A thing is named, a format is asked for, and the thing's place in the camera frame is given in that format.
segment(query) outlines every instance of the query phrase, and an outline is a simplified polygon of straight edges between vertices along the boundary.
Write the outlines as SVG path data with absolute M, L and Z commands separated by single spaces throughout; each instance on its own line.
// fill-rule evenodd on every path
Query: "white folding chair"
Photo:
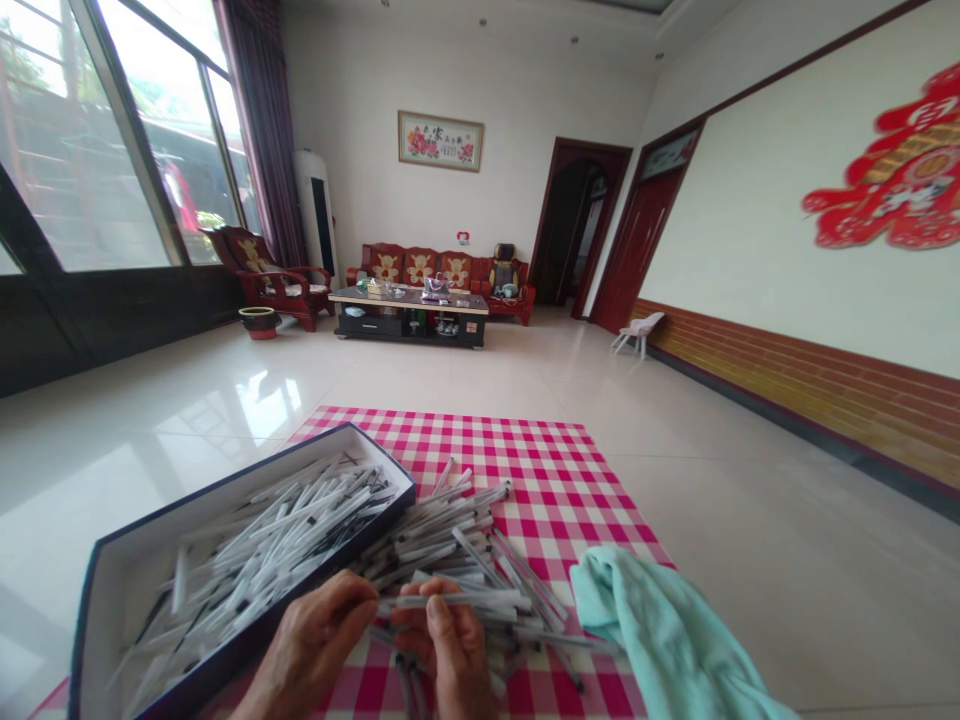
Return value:
M 660 318 L 663 317 L 663 313 L 654 313 L 647 318 L 637 318 L 630 323 L 630 327 L 620 328 L 620 334 L 617 336 L 617 339 L 613 341 L 610 345 L 613 350 L 613 354 L 616 355 L 620 352 L 620 348 L 627 344 L 627 340 L 630 338 L 636 338 L 636 345 L 633 347 L 633 354 L 636 355 L 640 353 L 640 359 L 647 359 L 647 335 L 653 332 L 654 326 L 660 321 Z

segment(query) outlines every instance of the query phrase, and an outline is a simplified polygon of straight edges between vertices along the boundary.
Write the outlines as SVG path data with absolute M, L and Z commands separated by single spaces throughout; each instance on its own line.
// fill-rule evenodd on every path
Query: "baseboard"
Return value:
M 647 354 L 960 525 L 960 491 L 955 488 L 881 455 L 855 440 L 838 435 L 665 350 L 648 344 Z

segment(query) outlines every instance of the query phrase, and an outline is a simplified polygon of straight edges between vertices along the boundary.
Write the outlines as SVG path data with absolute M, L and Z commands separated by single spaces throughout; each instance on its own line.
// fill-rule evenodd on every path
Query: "dark blue box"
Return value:
M 199 712 L 266 649 L 284 610 L 330 575 L 350 565 L 416 502 L 416 482 L 400 464 L 352 423 L 251 465 L 98 540 L 90 556 L 74 639 L 68 717 L 120 720 L 131 677 L 106 685 L 150 612 L 156 587 L 173 572 L 176 540 L 236 507 L 258 488 L 269 487 L 313 460 L 348 451 L 361 463 L 379 463 L 403 488 L 401 494 L 316 571 L 278 600 L 246 629 L 198 665 L 136 717 L 189 717 Z

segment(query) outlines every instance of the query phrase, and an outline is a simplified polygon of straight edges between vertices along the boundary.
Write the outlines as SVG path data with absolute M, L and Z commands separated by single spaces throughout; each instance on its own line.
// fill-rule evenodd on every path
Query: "flower pot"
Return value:
M 253 340 L 269 340 L 277 336 L 280 316 L 273 308 L 243 308 L 240 322 Z

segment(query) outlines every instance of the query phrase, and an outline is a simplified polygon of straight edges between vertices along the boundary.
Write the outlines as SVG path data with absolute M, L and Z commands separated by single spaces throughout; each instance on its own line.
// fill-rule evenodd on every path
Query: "tile floor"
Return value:
M 542 310 L 488 347 L 239 326 L 0 401 L 0 717 L 67 672 L 93 541 L 327 405 L 586 425 L 772 692 L 820 720 L 960 717 L 960 527 L 613 336 Z

